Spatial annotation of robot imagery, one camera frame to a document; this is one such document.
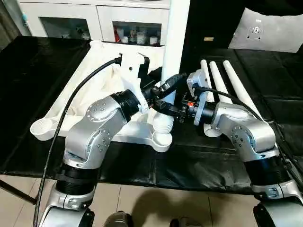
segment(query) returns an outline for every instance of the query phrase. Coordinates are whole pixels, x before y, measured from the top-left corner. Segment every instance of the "black table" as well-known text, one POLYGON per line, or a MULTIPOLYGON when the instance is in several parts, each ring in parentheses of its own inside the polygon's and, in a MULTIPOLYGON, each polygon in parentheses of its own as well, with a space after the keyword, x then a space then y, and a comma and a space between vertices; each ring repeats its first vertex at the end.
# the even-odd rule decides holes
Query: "black table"
MULTIPOLYGON (((0 53, 2 130, 0 173, 41 177, 51 141, 29 131, 42 118, 89 50, 88 41, 18 37, 0 53)), ((188 72, 201 59, 216 61, 231 94, 225 70, 229 60, 277 141, 287 144, 303 163, 303 57, 298 54, 214 49, 183 56, 188 72)), ((250 180, 229 140, 208 138, 188 122, 175 122, 173 143, 166 153, 151 147, 112 142, 101 167, 100 182, 195 191, 250 194, 250 180)), ((64 150, 59 138, 48 178, 55 179, 64 150)))

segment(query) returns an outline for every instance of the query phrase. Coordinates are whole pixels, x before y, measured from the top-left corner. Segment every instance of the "white rod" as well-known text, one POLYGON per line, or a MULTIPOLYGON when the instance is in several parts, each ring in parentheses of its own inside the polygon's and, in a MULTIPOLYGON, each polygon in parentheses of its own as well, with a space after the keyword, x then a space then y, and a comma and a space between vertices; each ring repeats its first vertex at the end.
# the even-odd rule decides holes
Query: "white rod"
MULTIPOLYGON (((166 80, 178 74, 180 71, 189 5, 190 0, 170 0, 161 84, 164 84, 166 80)), ((175 96, 176 92, 173 92, 163 100, 174 104, 175 96)), ((154 137, 158 138, 158 136, 165 136, 165 134, 170 133, 173 123, 174 118, 172 116, 156 113, 153 123, 155 130, 154 137)))
MULTIPOLYGON (((221 77, 221 74, 218 70, 218 67, 217 67, 216 63, 214 61, 211 61, 209 63, 209 66, 210 66, 210 70, 211 70, 213 78, 214 78, 214 84, 216 85, 216 89, 218 91, 222 91, 222 92, 228 94, 228 91, 226 89, 226 86, 224 84, 224 81, 221 77)), ((219 95, 219 99, 220 99, 221 102, 232 104, 232 100, 228 97, 219 95)))
MULTIPOLYGON (((206 60, 202 60, 200 62, 201 64, 201 69, 204 71, 206 79, 207 79, 207 83, 208 86, 210 88, 212 88, 212 83, 210 81, 210 77, 209 77, 209 72, 208 72, 208 67, 207 67, 207 62, 206 60)), ((206 98, 207 102, 214 102, 214 95, 212 92, 208 92, 207 94, 207 98, 206 98)), ((203 125, 204 128, 204 134, 208 137, 218 137, 221 135, 221 133, 215 129, 212 129, 211 125, 209 124, 204 124, 203 125)))
MULTIPOLYGON (((212 88, 212 83, 210 82, 210 77, 209 77, 209 72, 208 72, 208 67, 207 67, 207 62, 206 60, 202 60, 200 62, 201 64, 201 69, 204 71, 205 73, 205 76, 206 76, 206 79, 207 79, 207 83, 208 83, 208 86, 210 88, 212 88)), ((206 98, 207 102, 214 102, 214 94, 212 92, 208 92, 207 94, 207 98, 206 98)))
MULTIPOLYGON (((161 84, 179 73, 190 0, 170 0, 161 84)), ((174 104, 176 92, 163 100, 174 104)))
POLYGON ((223 62, 223 66, 227 72, 227 75, 232 83, 233 89, 235 90, 238 98, 248 105, 253 111, 255 111, 260 117, 261 114, 258 111, 257 107, 255 106, 254 102, 250 98, 248 92, 246 91, 245 87, 243 86, 241 80, 239 79, 237 73, 233 69, 231 63, 228 60, 223 62))

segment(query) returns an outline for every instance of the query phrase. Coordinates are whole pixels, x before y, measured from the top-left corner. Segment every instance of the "glass cabinet door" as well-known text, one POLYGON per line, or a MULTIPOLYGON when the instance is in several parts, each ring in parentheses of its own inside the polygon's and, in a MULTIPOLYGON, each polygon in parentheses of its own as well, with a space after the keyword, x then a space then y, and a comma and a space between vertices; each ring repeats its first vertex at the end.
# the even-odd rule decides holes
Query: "glass cabinet door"
POLYGON ((39 17, 48 37, 90 39, 86 19, 39 17))
POLYGON ((33 36, 102 40, 96 6, 20 3, 33 36))
POLYGON ((165 45, 168 9, 99 6, 104 41, 165 45))

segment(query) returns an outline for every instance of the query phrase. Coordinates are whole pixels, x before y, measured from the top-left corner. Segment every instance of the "floor tile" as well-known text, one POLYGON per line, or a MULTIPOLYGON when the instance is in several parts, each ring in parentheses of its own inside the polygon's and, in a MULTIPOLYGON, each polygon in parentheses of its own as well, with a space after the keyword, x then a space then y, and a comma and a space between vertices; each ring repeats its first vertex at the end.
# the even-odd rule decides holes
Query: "floor tile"
MULTIPOLYGON (((40 207, 40 217, 45 209, 47 199, 51 190, 52 185, 55 181, 48 180, 45 183, 43 198, 40 207)), ((35 196, 39 189, 40 180, 37 180, 31 195, 35 196)), ((118 203, 120 186, 116 184, 98 184, 94 200, 90 209, 95 212, 94 227, 103 226, 107 217, 115 213, 118 203)), ((14 227, 31 227, 33 223, 35 207, 31 204, 25 204, 18 220, 14 227)))
POLYGON ((122 185, 118 210, 131 214, 135 227, 169 227, 170 221, 179 217, 212 226, 205 192, 122 185))
MULTIPOLYGON (((17 189, 23 191, 26 194, 29 194, 36 180, 35 178, 5 176, 5 175, 1 175, 0 179, 16 187, 17 189)), ((1 206, 0 206, 1 226, 13 227, 23 207, 23 204, 27 202, 24 202, 22 199, 2 189, 0 189, 0 201, 1 201, 1 206)))
POLYGON ((90 209, 95 212, 93 227, 103 227, 109 215, 116 212, 120 185, 98 183, 90 209))
POLYGON ((250 195, 209 193, 214 227, 257 227, 253 208, 259 201, 250 195))
MULTIPOLYGON (((41 200, 41 206, 40 206, 40 215, 39 218, 41 218, 41 215, 43 214, 43 211, 45 209, 49 193, 51 191, 52 185, 55 183, 53 180, 46 180, 44 185, 44 190, 42 194, 42 200, 41 200)), ((35 197, 38 193, 40 185, 40 179, 37 179, 33 189, 30 192, 30 196, 35 197)), ((20 215, 18 216, 18 219, 14 225, 14 227, 31 227, 33 225, 33 217, 34 217, 34 211, 35 206, 30 203, 24 203, 24 206, 20 212, 20 215)))

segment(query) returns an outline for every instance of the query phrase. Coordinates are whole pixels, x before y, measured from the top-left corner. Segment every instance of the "black cable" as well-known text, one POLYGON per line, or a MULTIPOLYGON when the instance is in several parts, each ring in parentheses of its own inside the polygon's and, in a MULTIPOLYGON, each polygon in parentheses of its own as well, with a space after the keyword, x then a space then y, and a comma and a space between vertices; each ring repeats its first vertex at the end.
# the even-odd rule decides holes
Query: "black cable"
MULTIPOLYGON (((284 162, 285 165, 287 165, 287 163, 289 163, 286 158, 284 157, 284 153, 282 152, 282 148, 278 145, 279 150, 281 151, 281 158, 284 162)), ((294 181, 298 184, 298 188, 301 192, 303 192, 303 182, 298 178, 298 176, 294 173, 294 171, 292 170, 292 166, 287 169, 290 176, 294 179, 294 181)))
POLYGON ((58 126, 56 128, 56 131, 55 131, 55 134, 53 136, 53 141, 51 143, 51 146, 49 148, 49 151, 48 151, 48 155, 47 155, 47 159, 46 159, 46 163, 45 163, 45 166, 44 166, 44 171, 43 171, 43 175, 42 175, 42 178, 41 178, 41 182, 40 182, 40 186, 39 186, 39 191, 38 191, 38 194, 37 194, 37 204, 36 204, 36 207, 35 207, 35 213, 34 213, 34 221, 33 221, 33 227, 37 227, 38 225, 38 216, 39 216, 39 208, 40 208, 40 202, 41 202, 41 197, 42 197, 42 192, 43 192, 43 187, 44 187, 44 183, 45 183, 45 177, 46 177, 46 171, 48 169, 48 163, 49 163, 49 159, 50 159, 50 156, 52 154, 52 150, 53 150, 53 146, 56 142, 56 139, 58 137, 58 134, 59 134, 59 131, 60 131, 60 128, 62 126, 62 123, 63 123, 63 120, 64 120, 64 117, 68 111, 68 108, 70 107, 71 105, 71 102, 73 101, 74 97, 76 96, 76 94, 78 93, 78 91, 83 87, 83 85, 85 85, 93 76, 95 76, 98 72, 100 72, 101 70, 103 70, 104 68, 106 68, 107 66, 111 65, 111 64, 120 64, 121 65, 121 60, 122 60, 122 56, 119 57, 119 58, 115 58, 107 63, 105 63, 104 65, 100 66, 99 68, 97 68, 96 70, 94 70, 91 74, 89 74, 76 88, 75 90, 73 91, 73 93, 71 94, 71 97, 69 98, 69 100, 67 101, 66 103, 66 106, 62 112, 62 115, 60 117, 60 120, 58 122, 58 126))
POLYGON ((218 91, 216 89, 213 88, 208 88, 208 87, 197 87, 196 90, 199 91, 210 91, 213 93, 217 93, 219 95, 225 96, 230 98, 235 104, 238 105, 242 105, 243 107, 245 107, 248 111, 250 111, 258 120, 262 121, 263 119, 255 112, 253 111, 248 105, 246 105, 244 102, 242 102, 240 99, 236 98, 235 96, 231 96, 230 94, 224 93, 222 91, 218 91))
POLYGON ((301 174, 301 176, 303 176, 303 168, 300 166, 297 159, 294 158, 293 154, 290 153, 288 148, 285 148, 282 144, 280 144, 279 146, 280 146, 280 150, 283 151, 285 156, 292 162, 292 164, 295 166, 295 168, 301 174))

